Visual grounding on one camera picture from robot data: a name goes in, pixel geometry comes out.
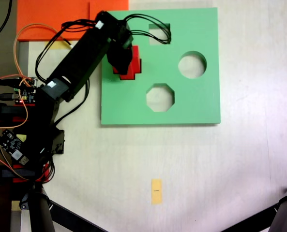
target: square hole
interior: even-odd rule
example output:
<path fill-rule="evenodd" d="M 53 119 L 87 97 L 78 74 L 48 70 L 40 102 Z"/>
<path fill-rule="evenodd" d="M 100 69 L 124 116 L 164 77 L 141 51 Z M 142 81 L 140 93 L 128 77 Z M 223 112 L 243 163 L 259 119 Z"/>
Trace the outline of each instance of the square hole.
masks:
<path fill-rule="evenodd" d="M 169 23 L 165 23 L 165 25 L 170 29 Z M 167 39 L 166 34 L 155 24 L 149 24 L 149 33 L 151 33 L 152 35 L 155 35 L 159 39 L 162 39 L 162 40 Z M 157 40 L 155 40 L 151 37 L 149 38 L 149 40 L 150 40 L 150 45 L 163 45 L 162 43 L 158 42 Z"/>

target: octagonal hole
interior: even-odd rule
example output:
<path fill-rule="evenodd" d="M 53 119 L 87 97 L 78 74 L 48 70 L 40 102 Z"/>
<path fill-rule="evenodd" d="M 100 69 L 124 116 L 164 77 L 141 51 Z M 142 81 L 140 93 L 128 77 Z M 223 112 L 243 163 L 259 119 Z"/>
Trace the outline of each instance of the octagonal hole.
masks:
<path fill-rule="evenodd" d="M 178 68 L 183 76 L 189 79 L 201 77 L 207 69 L 207 61 L 203 54 L 190 51 L 183 54 Z"/>
<path fill-rule="evenodd" d="M 174 91 L 167 84 L 154 84 L 147 92 L 147 105 L 154 112 L 166 112 L 174 104 Z"/>

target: black tripod leg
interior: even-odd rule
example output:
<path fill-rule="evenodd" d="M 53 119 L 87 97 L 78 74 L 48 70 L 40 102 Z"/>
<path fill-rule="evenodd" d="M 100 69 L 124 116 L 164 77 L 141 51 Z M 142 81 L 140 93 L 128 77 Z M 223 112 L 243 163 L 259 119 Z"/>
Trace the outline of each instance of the black tripod leg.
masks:
<path fill-rule="evenodd" d="M 275 204 L 222 232 L 260 232 L 270 227 L 277 208 Z"/>
<path fill-rule="evenodd" d="M 32 232 L 55 232 L 47 199 L 40 193 L 31 193 L 28 198 Z"/>
<path fill-rule="evenodd" d="M 269 232 L 287 232 L 287 200 L 280 204 Z"/>
<path fill-rule="evenodd" d="M 73 232 L 107 232 L 94 223 L 51 201 L 51 216 L 54 222 Z"/>

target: orange sheet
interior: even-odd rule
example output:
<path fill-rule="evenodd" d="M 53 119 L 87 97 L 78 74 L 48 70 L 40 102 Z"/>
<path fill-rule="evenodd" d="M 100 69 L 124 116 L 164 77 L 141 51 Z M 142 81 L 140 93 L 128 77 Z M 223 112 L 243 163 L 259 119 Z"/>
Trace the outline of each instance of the orange sheet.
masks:
<path fill-rule="evenodd" d="M 100 11 L 127 11 L 128 0 L 91 0 L 90 19 L 94 20 Z"/>
<path fill-rule="evenodd" d="M 18 0 L 16 32 L 30 23 L 45 23 L 57 30 L 66 21 L 94 19 L 101 11 L 128 10 L 128 0 Z M 84 32 L 64 32 L 68 40 L 78 40 Z M 55 33 L 50 29 L 31 28 L 19 37 L 20 41 L 47 41 Z"/>

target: circuit board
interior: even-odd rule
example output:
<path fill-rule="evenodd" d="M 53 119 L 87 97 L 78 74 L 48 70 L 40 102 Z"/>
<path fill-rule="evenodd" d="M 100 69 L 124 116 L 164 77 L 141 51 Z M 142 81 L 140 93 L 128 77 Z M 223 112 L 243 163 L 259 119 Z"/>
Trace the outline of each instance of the circuit board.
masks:
<path fill-rule="evenodd" d="M 15 160 L 25 165 L 29 160 L 20 152 L 23 142 L 17 138 L 11 131 L 5 130 L 0 136 L 0 145 Z"/>

